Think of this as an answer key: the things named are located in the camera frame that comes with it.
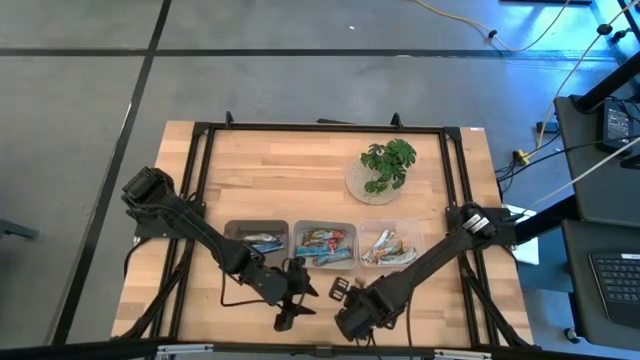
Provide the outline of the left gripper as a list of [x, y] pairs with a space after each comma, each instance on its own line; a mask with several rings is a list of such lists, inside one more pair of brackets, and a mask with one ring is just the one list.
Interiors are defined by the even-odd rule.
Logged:
[[311, 285], [305, 258], [293, 258], [292, 269], [256, 267], [249, 272], [249, 286], [268, 304], [291, 297], [293, 294], [318, 296]]

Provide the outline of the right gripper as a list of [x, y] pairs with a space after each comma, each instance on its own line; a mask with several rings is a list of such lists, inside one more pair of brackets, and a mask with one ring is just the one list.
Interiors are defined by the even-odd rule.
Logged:
[[[342, 301], [348, 294], [350, 282], [342, 277], [336, 277], [330, 287], [328, 296], [335, 301]], [[374, 311], [381, 313], [391, 313], [395, 309], [394, 300], [391, 293], [378, 279], [367, 284], [365, 289], [354, 287], [356, 301], [362, 303]]]

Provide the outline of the blue granola bar orange end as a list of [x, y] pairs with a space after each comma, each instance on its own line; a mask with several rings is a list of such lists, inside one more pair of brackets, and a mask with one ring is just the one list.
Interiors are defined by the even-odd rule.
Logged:
[[333, 253], [317, 256], [313, 260], [316, 267], [322, 267], [327, 264], [348, 260], [353, 257], [353, 250], [350, 247], [336, 249]]

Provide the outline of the green brown chewy granola bar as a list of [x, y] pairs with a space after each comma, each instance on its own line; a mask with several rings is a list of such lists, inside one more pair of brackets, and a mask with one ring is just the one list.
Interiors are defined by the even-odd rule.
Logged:
[[413, 247], [394, 245], [381, 248], [372, 248], [361, 256], [365, 265], [371, 266], [396, 266], [406, 265], [414, 261], [417, 251]]

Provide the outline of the dark grey plastic bin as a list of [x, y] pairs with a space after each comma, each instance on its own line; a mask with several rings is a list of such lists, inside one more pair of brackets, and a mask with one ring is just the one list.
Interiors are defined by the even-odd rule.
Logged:
[[289, 252], [289, 225], [284, 220], [231, 220], [226, 223], [224, 236], [234, 240], [243, 240], [242, 237], [250, 234], [269, 233], [279, 237], [284, 248], [267, 254], [265, 257], [267, 266], [280, 266]]

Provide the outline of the clear plastic bin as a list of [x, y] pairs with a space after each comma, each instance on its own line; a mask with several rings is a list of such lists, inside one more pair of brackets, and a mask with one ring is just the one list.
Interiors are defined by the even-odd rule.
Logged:
[[374, 243], [378, 240], [381, 233], [389, 229], [394, 232], [393, 238], [384, 246], [403, 245], [404, 247], [413, 247], [417, 251], [417, 257], [414, 261], [424, 253], [423, 250], [423, 233], [421, 228], [421, 222], [417, 219], [379, 219], [379, 220], [365, 220], [358, 226], [358, 246], [359, 255], [358, 260], [361, 265], [365, 267], [406, 267], [406, 265], [396, 266], [371, 266], [365, 265], [361, 261], [361, 256], [367, 253]]

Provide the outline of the round woven mat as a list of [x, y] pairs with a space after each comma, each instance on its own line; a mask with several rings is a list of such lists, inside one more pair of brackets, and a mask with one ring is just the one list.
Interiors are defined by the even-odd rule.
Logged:
[[356, 158], [347, 167], [345, 183], [348, 191], [356, 200], [368, 205], [385, 205], [396, 200], [400, 196], [401, 190], [393, 189], [391, 185], [388, 185], [380, 193], [367, 192], [365, 185], [379, 177], [378, 171], [366, 167], [359, 158]]

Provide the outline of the green leafy plant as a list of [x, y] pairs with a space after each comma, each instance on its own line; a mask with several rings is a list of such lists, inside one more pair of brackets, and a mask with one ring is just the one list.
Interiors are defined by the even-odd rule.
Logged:
[[400, 189], [406, 181], [407, 171], [417, 159], [416, 150], [403, 139], [392, 139], [386, 144], [371, 144], [360, 155], [360, 162], [377, 173], [365, 183], [367, 193], [379, 194], [387, 189]]

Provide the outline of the white paper sheet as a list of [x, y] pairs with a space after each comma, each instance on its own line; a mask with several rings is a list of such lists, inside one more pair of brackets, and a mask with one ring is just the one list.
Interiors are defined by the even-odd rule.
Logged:
[[[517, 223], [528, 220], [532, 216], [536, 215], [536, 212], [533, 210], [527, 210], [517, 206], [503, 204], [502, 207], [507, 209], [511, 215], [522, 214], [522, 217], [517, 220]], [[534, 237], [521, 245], [509, 245], [506, 247], [506, 250], [518, 262], [534, 266], [540, 263], [537, 237]]]

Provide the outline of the black diagonal beam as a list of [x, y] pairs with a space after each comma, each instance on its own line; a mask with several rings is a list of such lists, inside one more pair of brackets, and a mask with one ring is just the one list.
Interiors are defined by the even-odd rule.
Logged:
[[579, 220], [576, 197], [571, 195], [536, 215], [515, 225], [516, 244], [528, 242], [534, 237], [555, 229], [563, 220]]
[[608, 96], [640, 73], [640, 63], [627, 61], [585, 95], [573, 98], [574, 107], [583, 113], [596, 109]]

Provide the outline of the black overhead crossbar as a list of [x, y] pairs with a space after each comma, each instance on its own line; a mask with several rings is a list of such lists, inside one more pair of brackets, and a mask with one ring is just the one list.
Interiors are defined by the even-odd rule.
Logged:
[[0, 349], [0, 360], [131, 360], [136, 358], [185, 354], [259, 353], [307, 355], [320, 359], [338, 356], [383, 358], [407, 356], [426, 360], [622, 360], [621, 358], [545, 351], [536, 347], [481, 345], [452, 349], [394, 346], [332, 346], [252, 343], [189, 343], [169, 338], [116, 339], [63, 345]]

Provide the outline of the black keyboard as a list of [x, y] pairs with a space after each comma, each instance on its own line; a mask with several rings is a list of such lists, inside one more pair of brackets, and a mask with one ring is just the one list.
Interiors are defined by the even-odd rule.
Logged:
[[596, 253], [589, 260], [607, 317], [640, 330], [640, 253]]

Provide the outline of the grey floor object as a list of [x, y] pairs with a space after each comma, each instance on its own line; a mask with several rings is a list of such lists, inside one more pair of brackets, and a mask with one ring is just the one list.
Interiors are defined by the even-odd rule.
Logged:
[[33, 240], [39, 232], [35, 229], [0, 218], [0, 239], [4, 236], [15, 235], [25, 239]]

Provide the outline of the black box device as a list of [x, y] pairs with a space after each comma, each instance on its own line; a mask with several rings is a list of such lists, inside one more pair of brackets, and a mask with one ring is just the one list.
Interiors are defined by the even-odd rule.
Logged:
[[596, 147], [600, 151], [614, 153], [633, 140], [636, 125], [640, 122], [626, 103], [619, 100], [603, 102], [597, 111]]

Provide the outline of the black table frame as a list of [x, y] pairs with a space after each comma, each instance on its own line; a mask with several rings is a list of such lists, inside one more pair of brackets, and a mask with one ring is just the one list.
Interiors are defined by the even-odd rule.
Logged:
[[[194, 122], [169, 121], [154, 162], [180, 189]], [[421, 247], [426, 251], [445, 235], [448, 206], [440, 142], [437, 134], [360, 132], [355, 125], [333, 131], [339, 124], [233, 123], [216, 129], [205, 181], [205, 217], [222, 232], [231, 220], [284, 220], [290, 230], [299, 220], [354, 224], [382, 219], [419, 221]], [[483, 128], [460, 128], [468, 169], [471, 199], [487, 207], [500, 207], [486, 133]], [[418, 154], [409, 169], [399, 198], [387, 205], [365, 205], [346, 187], [348, 166], [372, 143], [392, 138], [407, 140]], [[142, 315], [159, 289], [169, 240], [151, 239], [132, 255], [111, 335], [122, 335]], [[531, 342], [514, 259], [501, 247], [484, 251], [491, 296], [518, 334]], [[178, 340], [213, 343], [303, 345], [311, 350], [338, 347], [364, 351], [365, 341], [348, 342], [338, 330], [334, 315], [340, 304], [327, 296], [335, 277], [372, 282], [400, 268], [356, 265], [350, 270], [310, 269], [319, 297], [305, 297], [303, 305], [316, 315], [300, 316], [291, 330], [276, 332], [279, 311], [266, 304], [223, 308], [221, 271], [209, 251], [196, 245], [187, 280]], [[419, 286], [411, 305], [413, 353], [419, 347], [468, 348], [462, 285], [456, 260], [449, 262]]]

